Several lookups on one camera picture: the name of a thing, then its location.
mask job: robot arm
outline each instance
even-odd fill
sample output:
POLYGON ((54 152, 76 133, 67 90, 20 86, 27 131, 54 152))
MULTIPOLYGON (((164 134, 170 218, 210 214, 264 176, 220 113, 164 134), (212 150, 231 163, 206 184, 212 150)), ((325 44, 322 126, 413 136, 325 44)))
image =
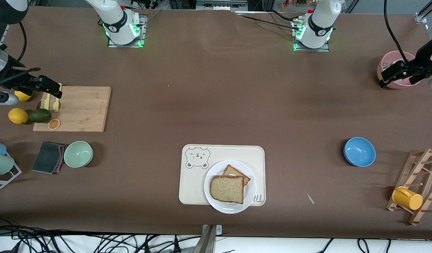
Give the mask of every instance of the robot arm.
MULTIPOLYGON (((140 36, 139 14, 123 9, 115 0, 86 0, 99 14, 108 37, 116 44, 125 45, 140 36)), ((0 24, 19 23, 28 10, 28 0, 0 0, 0 24)), ((22 91, 27 95, 33 91, 51 93, 61 98, 60 85, 46 76, 34 77, 30 72, 39 68, 27 69, 9 56, 0 46, 0 87, 22 91)), ((18 98, 0 91, 0 104, 15 105, 18 98)))
POLYGON ((308 48, 320 48, 333 31, 333 24, 341 13, 340 0, 319 0, 313 13, 306 13, 299 17, 303 20, 303 27, 296 39, 308 48))
POLYGON ((122 8, 115 0, 85 0, 97 11, 108 37, 126 45, 140 36, 139 13, 122 8))
MULTIPOLYGON (((409 78, 411 84, 415 84, 422 79, 432 77, 432 39, 423 45, 415 55, 415 59, 408 64, 399 60, 385 69, 382 73, 383 80, 380 80, 380 87, 384 88, 389 83, 409 78)), ((432 88, 432 79, 428 82, 432 88)))

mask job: mug handle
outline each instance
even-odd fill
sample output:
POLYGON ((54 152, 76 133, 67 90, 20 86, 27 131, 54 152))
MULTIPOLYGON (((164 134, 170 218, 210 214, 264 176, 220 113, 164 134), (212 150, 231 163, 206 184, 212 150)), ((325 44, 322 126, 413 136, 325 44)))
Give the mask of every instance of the mug handle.
POLYGON ((408 190, 405 188, 405 189, 400 189, 400 192, 402 192, 403 194, 405 194, 405 195, 407 195, 408 197, 410 197, 411 196, 411 193, 409 193, 408 192, 408 190))

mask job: crust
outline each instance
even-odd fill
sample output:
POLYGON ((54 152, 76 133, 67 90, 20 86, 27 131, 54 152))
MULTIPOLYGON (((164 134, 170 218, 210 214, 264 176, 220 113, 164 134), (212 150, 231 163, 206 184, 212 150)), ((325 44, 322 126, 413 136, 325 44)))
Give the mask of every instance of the crust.
MULTIPOLYGON (((224 170, 224 175, 225 175, 225 173, 227 172, 229 166, 232 167, 232 168, 234 168, 231 164, 227 165, 227 167, 226 167, 225 170, 224 170)), ((234 169, 235 169, 236 171, 238 171, 239 174, 243 175, 243 176, 247 179, 247 182, 245 182, 244 185, 246 185, 246 184, 251 180, 250 177, 246 176, 244 173, 242 173, 241 171, 239 171, 237 168, 234 168, 234 169)))
MULTIPOLYGON (((211 179, 211 183, 209 184, 209 193, 211 195, 211 197, 213 197, 213 199, 215 200, 219 200, 218 198, 214 197, 213 194, 211 194, 211 187, 213 186, 213 179, 216 177, 228 177, 228 178, 235 178, 235 177, 242 177, 242 176, 229 176, 229 175, 221 175, 221 176, 213 176, 213 178, 211 179)), ((219 200, 220 202, 225 202, 225 203, 238 203, 238 204, 243 204, 244 203, 244 180, 245 178, 242 177, 243 180, 241 181, 242 183, 242 189, 243 189, 243 200, 240 202, 235 202, 235 201, 223 201, 223 200, 219 200)))

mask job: brown table surface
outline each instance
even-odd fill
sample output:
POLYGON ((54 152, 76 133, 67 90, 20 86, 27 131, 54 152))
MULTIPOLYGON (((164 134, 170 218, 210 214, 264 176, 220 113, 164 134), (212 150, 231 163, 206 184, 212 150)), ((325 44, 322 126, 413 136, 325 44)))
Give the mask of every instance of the brown table surface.
MULTIPOLYGON (((414 227, 404 211, 385 210, 409 152, 432 148, 432 91, 425 81, 379 88, 377 65, 396 48, 382 15, 340 15, 329 53, 294 52, 288 29, 228 11, 162 11, 138 49, 107 48, 97 20, 91 8, 54 7, 30 8, 23 20, 22 62, 41 67, 36 75, 111 86, 112 96, 104 133, 33 132, 0 106, 0 140, 23 170, 0 191, 0 216, 91 232, 199 234, 223 224, 229 235, 432 239, 432 213, 414 227), (342 155, 354 136, 376 148, 368 168, 342 155), (87 168, 31 171, 42 141, 78 140, 95 150, 87 168), (263 147, 265 205, 227 215, 180 203, 186 144, 263 147)), ((428 41, 412 16, 389 20, 404 50, 428 41)), ((5 42, 17 57, 18 26, 5 42)))

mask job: orange slice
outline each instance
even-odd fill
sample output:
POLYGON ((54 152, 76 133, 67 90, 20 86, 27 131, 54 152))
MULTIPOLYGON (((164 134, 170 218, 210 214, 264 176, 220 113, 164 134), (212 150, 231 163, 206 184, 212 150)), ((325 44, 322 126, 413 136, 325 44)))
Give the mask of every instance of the orange slice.
POLYGON ((58 120, 57 118, 53 118, 49 121, 49 130, 57 130, 58 128, 60 128, 61 125, 61 121, 58 120))

